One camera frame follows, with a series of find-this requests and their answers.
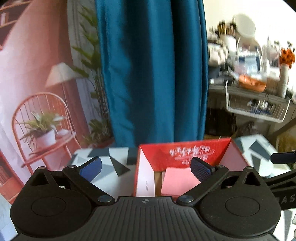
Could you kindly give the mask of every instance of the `red box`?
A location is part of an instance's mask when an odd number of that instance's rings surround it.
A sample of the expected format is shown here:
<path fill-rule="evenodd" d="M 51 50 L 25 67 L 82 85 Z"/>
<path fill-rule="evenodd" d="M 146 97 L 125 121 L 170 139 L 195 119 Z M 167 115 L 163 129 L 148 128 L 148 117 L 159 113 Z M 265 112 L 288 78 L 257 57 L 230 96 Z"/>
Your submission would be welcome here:
<path fill-rule="evenodd" d="M 231 138 L 140 145 L 133 195 L 160 196 L 162 172 L 167 167 L 189 167 L 194 156 L 212 166 L 224 165 L 231 171 L 242 171 L 248 166 Z"/>

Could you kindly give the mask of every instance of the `pink sponge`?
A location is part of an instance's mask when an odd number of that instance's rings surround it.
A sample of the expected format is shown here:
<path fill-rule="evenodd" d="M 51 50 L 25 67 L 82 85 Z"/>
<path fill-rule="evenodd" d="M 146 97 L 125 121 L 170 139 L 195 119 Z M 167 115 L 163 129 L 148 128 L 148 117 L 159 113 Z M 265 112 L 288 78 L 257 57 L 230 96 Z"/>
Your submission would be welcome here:
<path fill-rule="evenodd" d="M 200 181 L 192 174 L 190 167 L 168 167 L 165 171 L 161 195 L 178 198 L 198 184 Z"/>

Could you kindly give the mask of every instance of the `orange bowl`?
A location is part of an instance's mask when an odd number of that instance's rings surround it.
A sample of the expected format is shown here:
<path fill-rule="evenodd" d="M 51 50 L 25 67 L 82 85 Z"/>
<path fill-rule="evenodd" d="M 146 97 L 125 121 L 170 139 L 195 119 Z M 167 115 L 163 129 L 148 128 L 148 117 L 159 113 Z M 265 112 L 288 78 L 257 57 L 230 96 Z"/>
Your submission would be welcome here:
<path fill-rule="evenodd" d="M 257 92 L 263 92 L 266 87 L 266 82 L 253 79 L 248 75 L 240 75 L 239 84 L 245 89 Z"/>

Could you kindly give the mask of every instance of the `round logo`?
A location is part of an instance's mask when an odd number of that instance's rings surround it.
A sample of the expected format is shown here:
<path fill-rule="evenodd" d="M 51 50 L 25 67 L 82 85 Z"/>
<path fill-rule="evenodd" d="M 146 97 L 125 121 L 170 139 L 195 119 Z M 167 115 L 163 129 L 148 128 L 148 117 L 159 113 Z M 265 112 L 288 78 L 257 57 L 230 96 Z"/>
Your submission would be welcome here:
<path fill-rule="evenodd" d="M 142 203 L 148 203 L 149 200 L 148 200 L 148 199 L 143 199 L 141 202 L 142 202 Z"/>

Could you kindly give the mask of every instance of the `satin curtain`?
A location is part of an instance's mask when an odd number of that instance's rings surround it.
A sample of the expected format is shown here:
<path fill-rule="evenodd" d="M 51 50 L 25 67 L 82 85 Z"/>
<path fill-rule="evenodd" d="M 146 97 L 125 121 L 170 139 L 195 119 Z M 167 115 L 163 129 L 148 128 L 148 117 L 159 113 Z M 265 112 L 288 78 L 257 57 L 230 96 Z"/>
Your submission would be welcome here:
<path fill-rule="evenodd" d="M 96 0 L 117 146 L 203 139 L 208 92 L 202 0 Z"/>

